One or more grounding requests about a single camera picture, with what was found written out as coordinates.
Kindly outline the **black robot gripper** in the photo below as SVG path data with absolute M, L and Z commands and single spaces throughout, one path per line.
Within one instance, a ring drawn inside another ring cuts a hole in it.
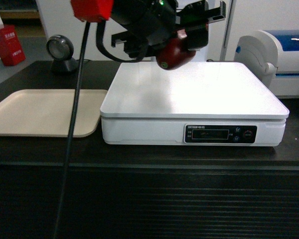
M 111 46 L 124 43 L 124 52 L 137 58 L 147 44 L 145 57 L 163 49 L 177 30 L 184 30 L 188 50 L 199 50 L 208 44 L 209 24 L 226 18 L 226 3 L 209 8 L 205 0 L 190 3 L 176 13 L 175 0 L 116 0 L 111 19 L 127 31 L 113 34 Z

